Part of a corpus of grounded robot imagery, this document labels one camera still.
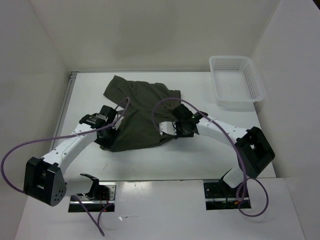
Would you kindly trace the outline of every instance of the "white wall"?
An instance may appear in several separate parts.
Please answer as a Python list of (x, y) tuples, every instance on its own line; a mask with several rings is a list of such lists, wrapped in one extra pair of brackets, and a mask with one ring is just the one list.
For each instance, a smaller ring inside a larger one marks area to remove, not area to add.
[(72, 71), (209, 69), (249, 56), (279, 0), (30, 0)]
[(307, 240), (319, 239), (320, 11), (312, 0), (281, 0), (254, 51), (266, 99), (260, 124), (274, 148)]
[[(0, 2), (0, 56), (2, 158), (21, 142), (53, 135), (68, 72), (28, 0)], [(41, 156), (49, 144), (34, 144), (12, 154), (4, 166), (9, 179), (21, 182), (28, 159)], [(15, 238), (26, 199), (0, 177), (0, 239)]]

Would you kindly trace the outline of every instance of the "laundry basket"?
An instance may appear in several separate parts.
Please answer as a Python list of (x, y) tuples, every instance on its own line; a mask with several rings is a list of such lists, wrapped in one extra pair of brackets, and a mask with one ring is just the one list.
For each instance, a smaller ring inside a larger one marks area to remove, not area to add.
[(249, 57), (212, 56), (209, 64), (218, 105), (263, 100), (261, 78)]

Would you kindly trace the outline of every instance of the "white platform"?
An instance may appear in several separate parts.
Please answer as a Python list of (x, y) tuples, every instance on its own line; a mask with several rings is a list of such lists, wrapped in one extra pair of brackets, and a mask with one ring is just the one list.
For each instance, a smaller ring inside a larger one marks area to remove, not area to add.
[[(28, 197), (15, 240), (304, 240), (285, 180), (261, 181), (270, 203), (255, 218), (206, 210), (201, 180), (120, 182), (115, 212), (101, 217), (105, 238), (86, 213), (68, 213), (68, 197), (55, 207)], [(248, 191), (253, 209), (244, 211), (258, 213), (265, 194), (254, 181)]]
[[(70, 134), (84, 115), (98, 113), (102, 105), (116, 106), (103, 96), (114, 75), (130, 81), (163, 83), (171, 90), (180, 90), (184, 100), (221, 121), (248, 129), (260, 127), (253, 104), (249, 103), (246, 111), (230, 111), (216, 105), (209, 72), (78, 73), (71, 84), (58, 135)], [(66, 176), (87, 173), (106, 181), (219, 179), (236, 164), (233, 149), (197, 135), (159, 147), (117, 153), (103, 151), (92, 143), (73, 161)], [(272, 164), (259, 177), (274, 178)]]

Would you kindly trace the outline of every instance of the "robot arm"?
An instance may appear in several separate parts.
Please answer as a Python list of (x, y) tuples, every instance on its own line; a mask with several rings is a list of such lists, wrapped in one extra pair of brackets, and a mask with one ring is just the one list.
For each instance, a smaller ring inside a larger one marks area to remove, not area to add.
[(61, 202), (65, 196), (86, 193), (94, 197), (100, 188), (99, 179), (81, 174), (77, 178), (64, 179), (64, 174), (72, 161), (92, 142), (103, 149), (109, 149), (120, 133), (120, 119), (114, 126), (91, 133), (111, 124), (116, 117), (116, 110), (103, 106), (100, 113), (87, 114), (76, 126), (71, 135), (51, 152), (41, 158), (32, 157), (25, 168), (23, 191), (50, 206)]
[[(172, 114), (177, 121), (161, 122), (159, 124), (160, 134), (170, 134), (176, 138), (193, 137), (194, 134), (198, 134), (232, 146), (225, 134), (212, 121), (204, 118), (198, 112), (193, 114), (181, 104), (172, 111)], [(218, 123), (229, 135), (241, 155), (248, 177), (256, 178), (275, 158), (273, 149), (258, 127), (240, 128), (215, 120), (205, 112), (203, 114)], [(221, 180), (233, 189), (244, 181), (244, 174), (240, 166), (236, 166), (228, 171)]]

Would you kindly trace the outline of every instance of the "white table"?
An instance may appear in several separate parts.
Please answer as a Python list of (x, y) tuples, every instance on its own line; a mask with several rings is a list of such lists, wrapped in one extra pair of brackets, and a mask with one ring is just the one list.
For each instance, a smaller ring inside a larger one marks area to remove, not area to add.
[[(105, 238), (86, 213), (68, 213), (68, 197), (55, 207), (28, 197), (15, 240), (304, 240), (286, 181), (261, 182), (270, 202), (255, 218), (237, 209), (206, 210), (201, 180), (119, 182), (115, 212), (101, 217)], [(256, 214), (265, 194), (254, 181), (248, 191), (252, 209), (244, 211)]]
[[(260, 127), (253, 104), (246, 111), (217, 106), (209, 72), (101, 72), (77, 74), (71, 83), (58, 135), (70, 134), (84, 115), (98, 113), (102, 105), (116, 106), (103, 96), (114, 75), (130, 81), (163, 83), (171, 90), (180, 90), (182, 99), (221, 121), (248, 129)], [(105, 181), (220, 179), (236, 164), (233, 149), (196, 135), (159, 147), (116, 153), (92, 143), (73, 161), (66, 177), (87, 173)], [(259, 177), (275, 178), (272, 164)]]

